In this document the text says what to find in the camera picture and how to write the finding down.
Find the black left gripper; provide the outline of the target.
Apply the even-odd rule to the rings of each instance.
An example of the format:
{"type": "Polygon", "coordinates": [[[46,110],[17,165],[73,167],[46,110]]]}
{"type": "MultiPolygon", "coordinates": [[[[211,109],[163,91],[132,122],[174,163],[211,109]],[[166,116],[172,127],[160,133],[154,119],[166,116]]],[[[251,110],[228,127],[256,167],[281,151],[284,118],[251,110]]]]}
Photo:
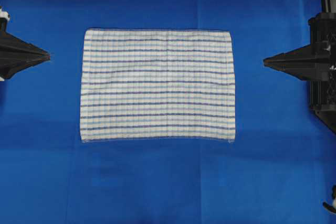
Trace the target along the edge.
{"type": "Polygon", "coordinates": [[[10,14],[0,6],[1,51],[39,55],[46,58],[31,60],[1,59],[1,78],[10,79],[16,73],[50,60],[50,54],[6,32],[10,14]]]}

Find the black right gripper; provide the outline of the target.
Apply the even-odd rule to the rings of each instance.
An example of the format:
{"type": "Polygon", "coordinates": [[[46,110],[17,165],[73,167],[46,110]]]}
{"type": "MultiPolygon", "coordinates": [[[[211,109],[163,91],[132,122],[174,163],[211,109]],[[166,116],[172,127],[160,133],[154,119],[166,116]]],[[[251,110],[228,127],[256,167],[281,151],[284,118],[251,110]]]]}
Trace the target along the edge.
{"type": "Polygon", "coordinates": [[[264,66],[310,81],[310,108],[335,111],[335,13],[319,13],[309,26],[310,45],[266,58],[264,66]]]}

